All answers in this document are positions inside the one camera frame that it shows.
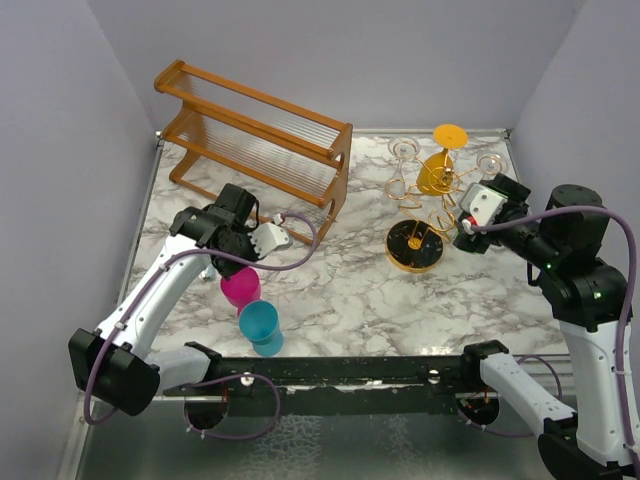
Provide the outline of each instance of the black round base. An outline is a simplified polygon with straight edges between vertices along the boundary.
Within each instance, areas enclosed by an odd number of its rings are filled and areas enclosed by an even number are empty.
[[[420,242],[419,248],[409,245],[409,239]],[[396,223],[386,240],[387,255],[398,268],[411,273],[423,273],[433,267],[442,257],[443,243],[440,235],[435,233],[424,222],[404,220]]]

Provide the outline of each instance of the yellow disc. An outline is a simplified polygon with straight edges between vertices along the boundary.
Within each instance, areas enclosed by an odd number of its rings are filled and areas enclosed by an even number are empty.
[[[436,127],[433,139],[443,148],[462,148],[467,144],[467,132],[457,125],[449,123]]]

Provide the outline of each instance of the plastic cup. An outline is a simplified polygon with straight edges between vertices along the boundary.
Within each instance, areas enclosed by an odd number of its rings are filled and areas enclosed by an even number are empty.
[[[238,309],[238,315],[242,309],[256,300],[260,300],[260,277],[250,267],[245,267],[229,280],[220,280],[220,290],[229,303]]]
[[[258,300],[246,305],[238,324],[258,355],[271,357],[282,349],[284,337],[280,331],[278,311],[271,303]]]

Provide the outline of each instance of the table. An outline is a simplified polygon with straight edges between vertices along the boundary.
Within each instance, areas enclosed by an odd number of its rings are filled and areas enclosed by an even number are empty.
[[[440,149],[430,136],[418,137],[426,159]],[[388,136],[355,134],[351,150],[349,193],[336,223],[316,254],[289,272],[260,272],[262,298],[278,309],[285,345],[281,356],[448,355],[464,345],[498,339],[513,353],[566,353],[566,346],[540,291],[526,283],[525,263],[505,249],[484,256],[445,245],[443,258],[429,272],[411,274],[391,264],[384,239],[389,228],[406,218],[381,204],[382,187],[395,170]],[[509,158],[504,136],[471,135],[457,154],[456,169],[475,166],[479,152],[495,151]],[[174,144],[164,146],[130,285],[156,257],[175,214],[209,200],[169,181],[169,172],[184,155]],[[507,174],[515,177],[511,160]],[[420,164],[405,162],[404,175],[415,180]],[[249,189],[261,212],[292,209],[318,219],[319,210],[211,160],[201,158],[189,180],[219,191],[227,182]],[[465,188],[478,181],[477,172],[462,177]],[[421,215],[439,200],[423,200]],[[265,262],[284,265],[301,258],[306,246],[296,242]],[[196,280],[185,292],[153,345],[167,350],[197,341],[227,356],[254,355],[237,328],[235,308],[217,282]]]

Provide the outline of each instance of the gray wall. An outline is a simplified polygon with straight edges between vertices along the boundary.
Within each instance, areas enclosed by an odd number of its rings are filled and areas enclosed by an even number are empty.
[[[638,19],[637,0],[587,1],[527,104],[513,148],[524,182],[534,187],[534,211],[544,209],[554,186],[582,184],[598,191],[640,237]],[[626,274],[627,246],[615,224],[602,256]],[[635,293],[638,307],[640,288]],[[638,365],[640,329],[634,332]]]
[[[181,58],[356,127],[514,127],[583,0],[88,0],[155,128]]]
[[[2,0],[0,58],[0,476],[44,480],[67,342],[113,308],[155,139],[83,0]]]

